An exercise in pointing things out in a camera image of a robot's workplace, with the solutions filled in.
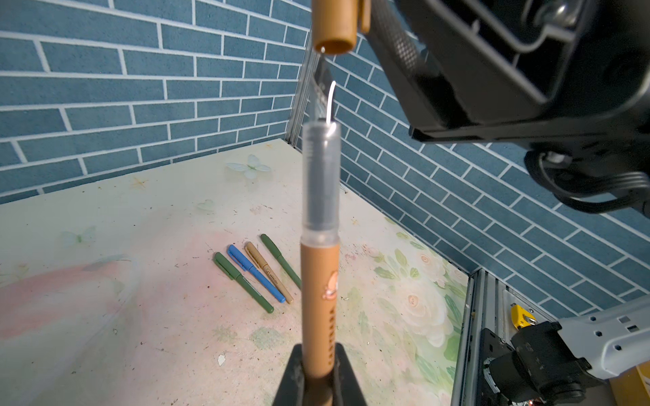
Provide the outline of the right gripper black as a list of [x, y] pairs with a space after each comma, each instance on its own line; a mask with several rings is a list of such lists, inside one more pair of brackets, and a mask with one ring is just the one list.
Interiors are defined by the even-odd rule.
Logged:
[[649, 140], [646, 1], [373, 1], [366, 39], [420, 142]]

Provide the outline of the brown pen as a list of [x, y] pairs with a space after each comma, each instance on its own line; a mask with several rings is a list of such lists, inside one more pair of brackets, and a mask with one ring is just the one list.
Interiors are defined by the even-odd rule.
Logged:
[[292, 304], [294, 301], [293, 296], [290, 294], [288, 289], [286, 289], [284, 284], [280, 281], [279, 277], [275, 274], [275, 272], [269, 266], [267, 261], [263, 258], [262, 254], [255, 247], [255, 245], [253, 245], [252, 242], [246, 242], [245, 251], [252, 258], [256, 266], [260, 267], [260, 269], [264, 272], [264, 274], [271, 281], [274, 287], [276, 287], [277, 291], [279, 291], [282, 294], [282, 296], [284, 297], [284, 301], [288, 304]]
[[311, 105], [302, 130], [303, 403], [330, 405], [340, 265], [341, 131], [333, 118], [336, 82], [324, 57], [315, 56], [308, 85]]

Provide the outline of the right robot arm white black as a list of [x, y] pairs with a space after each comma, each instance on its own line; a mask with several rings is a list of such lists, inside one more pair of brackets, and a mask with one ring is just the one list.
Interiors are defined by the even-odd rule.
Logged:
[[552, 315], [497, 344], [476, 315], [465, 398], [577, 402], [649, 358], [649, 4], [375, 1], [347, 182], [474, 276]]

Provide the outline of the blue pen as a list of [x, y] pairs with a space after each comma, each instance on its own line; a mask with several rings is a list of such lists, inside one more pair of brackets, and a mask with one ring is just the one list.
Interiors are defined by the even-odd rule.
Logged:
[[257, 281], [262, 284], [262, 286], [267, 289], [267, 291], [274, 296], [279, 303], [285, 303], [286, 298], [283, 294], [271, 283], [252, 263], [248, 257], [243, 254], [235, 245], [229, 245], [227, 248], [227, 253], [231, 259], [233, 259], [244, 271], [250, 272]]

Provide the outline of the light green pen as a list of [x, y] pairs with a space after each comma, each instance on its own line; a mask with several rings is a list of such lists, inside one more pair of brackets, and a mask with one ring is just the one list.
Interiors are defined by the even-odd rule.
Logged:
[[248, 282], [248, 280], [235, 268], [235, 266], [220, 252], [213, 255], [213, 262], [217, 267], [228, 276], [229, 279], [234, 280], [245, 291], [255, 299], [257, 304], [264, 309], [268, 314], [274, 312], [274, 307]]

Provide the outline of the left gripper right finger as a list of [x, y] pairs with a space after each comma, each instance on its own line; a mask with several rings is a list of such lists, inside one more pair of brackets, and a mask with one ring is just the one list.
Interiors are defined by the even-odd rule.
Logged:
[[333, 368], [333, 406], [367, 406], [342, 344], [335, 345]]

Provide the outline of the dark green pen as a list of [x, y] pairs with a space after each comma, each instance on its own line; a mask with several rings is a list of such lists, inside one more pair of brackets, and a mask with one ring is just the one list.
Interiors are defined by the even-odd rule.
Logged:
[[279, 249], [279, 247], [277, 247], [277, 245], [275, 245], [275, 243], [265, 233], [262, 233], [260, 235], [260, 239], [262, 240], [262, 243], [266, 246], [266, 248], [269, 250], [269, 252], [272, 254], [272, 256], [279, 263], [279, 265], [281, 265], [282, 269], [288, 274], [288, 276], [294, 282], [296, 287], [298, 287], [298, 289], [301, 289], [302, 288], [301, 278], [294, 271], [293, 267], [291, 267], [289, 262], [287, 262], [287, 260], [284, 258], [284, 255]]

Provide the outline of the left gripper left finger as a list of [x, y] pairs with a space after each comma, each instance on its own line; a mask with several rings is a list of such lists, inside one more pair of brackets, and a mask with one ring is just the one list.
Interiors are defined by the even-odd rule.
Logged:
[[291, 351], [272, 406], [303, 406], [304, 394], [305, 373], [302, 364], [302, 345], [297, 344]]

